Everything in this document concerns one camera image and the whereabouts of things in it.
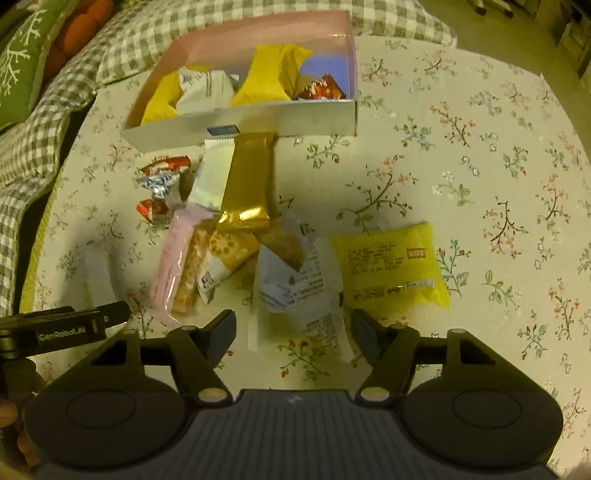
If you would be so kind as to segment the person's left hand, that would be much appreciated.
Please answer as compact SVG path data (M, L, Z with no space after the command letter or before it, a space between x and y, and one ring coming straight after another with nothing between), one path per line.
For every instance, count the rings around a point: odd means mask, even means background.
M19 468L33 468L39 464L39 458L22 426L22 415L18 407L5 398L1 399L1 430L8 433L5 446L8 448L10 464Z

